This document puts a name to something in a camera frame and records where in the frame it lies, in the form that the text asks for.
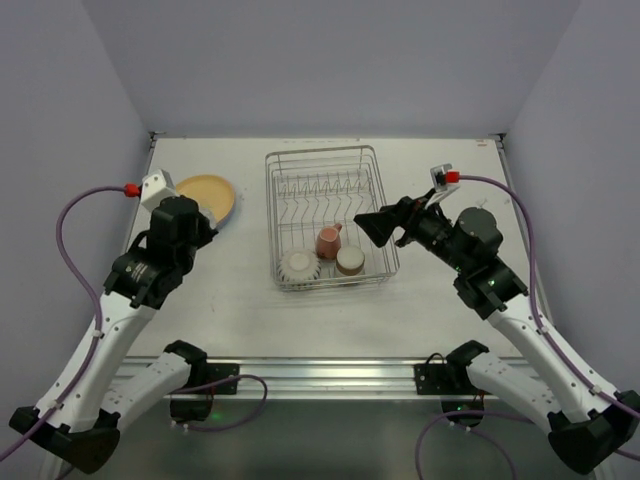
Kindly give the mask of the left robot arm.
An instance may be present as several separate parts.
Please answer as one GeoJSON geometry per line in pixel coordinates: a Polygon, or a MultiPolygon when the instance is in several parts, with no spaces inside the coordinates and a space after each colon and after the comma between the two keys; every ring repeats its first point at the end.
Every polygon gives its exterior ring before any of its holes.
{"type": "Polygon", "coordinates": [[[112,388],[111,381],[135,339],[193,269],[197,250],[216,233],[195,200],[162,200],[148,229],[114,261],[99,299],[99,324],[89,327],[37,404],[15,410],[10,427],[93,474],[112,456],[133,420],[165,395],[203,384],[207,355],[184,341],[169,344],[124,385],[112,388]]]}

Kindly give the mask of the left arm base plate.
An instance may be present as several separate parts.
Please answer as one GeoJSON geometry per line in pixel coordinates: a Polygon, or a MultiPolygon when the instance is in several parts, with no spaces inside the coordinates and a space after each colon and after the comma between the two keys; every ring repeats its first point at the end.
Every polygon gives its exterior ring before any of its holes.
{"type": "Polygon", "coordinates": [[[238,389],[240,365],[237,363],[209,363],[195,366],[187,383],[174,391],[174,394],[195,394],[213,397],[218,395],[235,395],[238,389]]]}

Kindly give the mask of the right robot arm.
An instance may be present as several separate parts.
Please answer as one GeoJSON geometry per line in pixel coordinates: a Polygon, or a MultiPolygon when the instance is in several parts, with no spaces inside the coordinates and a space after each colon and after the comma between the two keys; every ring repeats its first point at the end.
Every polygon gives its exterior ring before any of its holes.
{"type": "Polygon", "coordinates": [[[503,236],[489,211],[470,207],[450,221],[438,204],[404,197],[354,221],[378,247],[402,228],[397,246],[417,242],[455,270],[462,302],[500,332],[537,376],[504,365],[475,341],[452,351],[447,363],[537,425],[567,467],[589,474],[633,437],[638,393],[607,381],[535,312],[532,291],[498,256],[503,236]]]}

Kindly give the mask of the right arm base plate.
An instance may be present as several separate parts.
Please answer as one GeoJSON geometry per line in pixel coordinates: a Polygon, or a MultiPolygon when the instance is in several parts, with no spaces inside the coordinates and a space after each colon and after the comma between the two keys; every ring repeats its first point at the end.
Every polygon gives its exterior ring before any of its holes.
{"type": "Polygon", "coordinates": [[[464,396],[478,392],[464,367],[448,363],[415,364],[413,379],[416,393],[421,396],[464,396]]]}

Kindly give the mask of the yellow plate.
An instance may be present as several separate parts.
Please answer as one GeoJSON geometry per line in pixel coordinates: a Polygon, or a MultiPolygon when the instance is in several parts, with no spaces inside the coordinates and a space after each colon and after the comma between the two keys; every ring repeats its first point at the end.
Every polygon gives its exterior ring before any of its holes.
{"type": "Polygon", "coordinates": [[[225,178],[201,174],[179,182],[176,190],[181,195],[194,199],[202,209],[207,210],[219,227],[224,226],[235,209],[236,193],[225,178]]]}

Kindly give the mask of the pink mug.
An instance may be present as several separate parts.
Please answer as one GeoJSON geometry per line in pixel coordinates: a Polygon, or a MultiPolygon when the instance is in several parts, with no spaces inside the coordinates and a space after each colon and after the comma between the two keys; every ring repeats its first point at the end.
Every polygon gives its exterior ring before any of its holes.
{"type": "Polygon", "coordinates": [[[316,255],[323,260],[335,260],[342,246],[340,233],[343,226],[341,223],[323,227],[315,244],[316,255]]]}

